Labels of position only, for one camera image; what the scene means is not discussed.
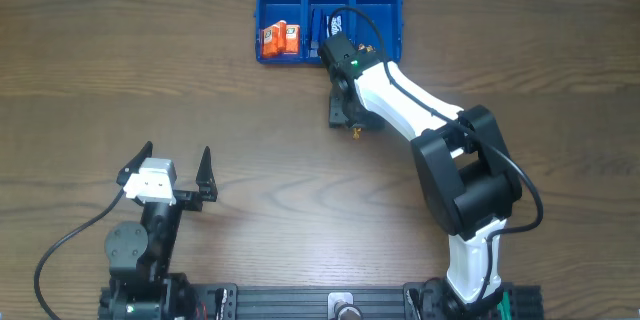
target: blue tray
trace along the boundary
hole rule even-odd
[[[402,57],[402,0],[256,0],[256,60],[263,64],[320,64],[314,48],[326,38],[326,16],[334,9],[349,5],[367,13],[380,29],[389,56],[396,62]],[[341,12],[342,30],[356,45],[373,45],[379,48],[375,33],[367,22],[353,12]],[[261,54],[262,29],[280,20],[300,25],[300,53],[281,54],[263,58]],[[312,36],[312,30],[320,35]]]

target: wooden table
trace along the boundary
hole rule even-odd
[[[330,83],[255,61],[255,0],[0,0],[0,312],[44,319],[43,252],[100,212],[147,140],[193,180],[209,145],[218,203],[183,216],[172,271],[244,285],[402,284],[442,276],[447,237],[392,128],[327,127]],[[541,284],[548,318],[640,306],[640,0],[405,0],[407,76],[484,104],[543,194],[502,239],[500,272]],[[510,224],[529,222],[529,195]],[[43,272],[65,319],[92,319],[123,201]]]

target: orange packet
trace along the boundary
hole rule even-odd
[[[278,52],[283,53],[286,48],[284,34],[287,31],[287,22],[284,20],[280,20],[275,23],[275,26],[278,27]]]
[[[274,57],[278,51],[278,39],[280,39],[280,27],[271,25],[262,30],[262,56],[265,58]]]
[[[285,54],[300,53],[300,25],[287,25],[285,32]]]

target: black cable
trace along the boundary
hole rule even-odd
[[[522,182],[524,183],[524,185],[527,187],[527,189],[531,193],[531,196],[533,196],[533,201],[536,204],[537,214],[536,214],[536,219],[532,223],[527,224],[527,225],[523,225],[523,226],[516,226],[516,227],[512,227],[512,228],[508,228],[508,229],[495,230],[495,231],[489,233],[489,235],[486,238],[487,255],[488,255],[488,266],[487,266],[486,275],[484,277],[484,281],[482,283],[482,288],[480,289],[480,293],[478,295],[478,298],[476,299],[476,302],[481,301],[482,298],[484,297],[484,293],[487,290],[487,286],[491,282],[490,276],[491,276],[491,269],[493,268],[493,249],[492,249],[492,247],[493,247],[493,238],[498,236],[498,235],[502,235],[502,234],[515,234],[515,233],[522,233],[522,232],[530,231],[530,230],[533,230],[536,227],[538,227],[538,225],[540,225],[540,223],[542,222],[542,218],[544,216],[544,207],[542,206],[542,199],[540,198],[540,194],[538,193],[538,189],[536,189],[536,186],[533,184],[533,181],[531,181],[531,179],[524,172],[524,170],[522,170],[522,168],[520,168],[520,166],[518,166],[518,164],[513,162],[513,160],[511,160],[502,151],[496,149],[493,145],[485,142],[473,130],[471,130],[471,129],[465,127],[465,126],[460,125],[460,123],[458,123],[457,121],[449,119],[448,117],[446,117],[443,114],[441,114],[440,112],[438,112],[436,109],[434,109],[434,108],[430,107],[429,105],[423,103],[422,101],[420,101],[420,99],[416,98],[413,94],[411,94],[409,91],[405,90],[402,86],[400,86],[396,82],[396,80],[393,78],[393,76],[391,76],[391,72],[389,72],[389,65],[387,64],[387,62],[388,62],[387,50],[386,50],[386,48],[384,46],[384,40],[382,38],[382,35],[380,34],[380,30],[378,29],[376,24],[373,23],[373,20],[371,20],[371,18],[366,13],[364,13],[360,9],[357,9],[357,8],[354,8],[354,7],[351,7],[351,6],[341,6],[341,7],[337,8],[337,9],[335,9],[331,13],[331,15],[329,15],[329,24],[333,23],[333,18],[335,17],[335,15],[338,12],[343,11],[343,10],[352,11],[352,12],[360,15],[364,20],[367,21],[367,23],[369,23],[369,26],[371,26],[371,28],[375,32],[376,36],[378,37],[378,41],[380,42],[380,50],[382,52],[381,61],[382,61],[382,65],[384,66],[384,72],[387,74],[387,77],[389,78],[389,82],[391,83],[391,85],[393,85],[396,89],[398,89],[401,93],[403,93],[406,97],[411,99],[413,102],[418,104],[420,107],[422,107],[423,109],[427,110],[431,115],[443,120],[445,123],[447,123],[449,126],[454,127],[456,130],[462,131],[471,140],[473,140],[475,142],[478,142],[478,143],[484,145],[485,147],[487,147],[489,150],[493,151],[496,155],[498,155],[502,160],[504,160],[518,174],[520,179],[522,179]]]
[[[107,215],[111,210],[113,210],[113,208],[118,204],[118,201],[120,201],[120,198],[122,197],[123,194],[124,194],[124,190],[120,189],[120,191],[118,192],[118,195],[116,195],[115,199],[113,199],[111,204],[109,204],[109,206],[106,209],[104,209],[104,211],[102,211],[100,214],[98,214],[93,219],[91,219],[91,220],[87,221],[86,223],[80,225],[79,227],[77,227],[72,232],[70,232],[67,235],[63,236],[62,239],[58,240],[58,242],[53,244],[49,248],[49,250],[47,250],[47,252],[44,253],[44,255],[42,255],[42,258],[40,259],[40,262],[38,262],[38,266],[36,266],[36,271],[33,274],[33,289],[36,292],[36,298],[38,298],[38,302],[40,303],[40,306],[42,306],[42,309],[44,309],[44,311],[47,313],[47,315],[49,315],[49,317],[52,318],[53,320],[60,320],[60,318],[58,317],[58,315],[56,315],[53,312],[53,310],[51,310],[51,308],[49,307],[47,302],[44,300],[44,297],[42,297],[42,291],[40,290],[40,273],[42,273],[42,268],[44,267],[44,263],[47,262],[47,259],[49,259],[51,254],[53,254],[54,251],[56,251],[60,246],[62,246],[62,244],[67,242],[72,237],[78,235],[78,233],[81,232],[82,230],[88,228],[89,226],[95,224],[98,220],[100,220],[103,217],[105,217],[105,215]]]

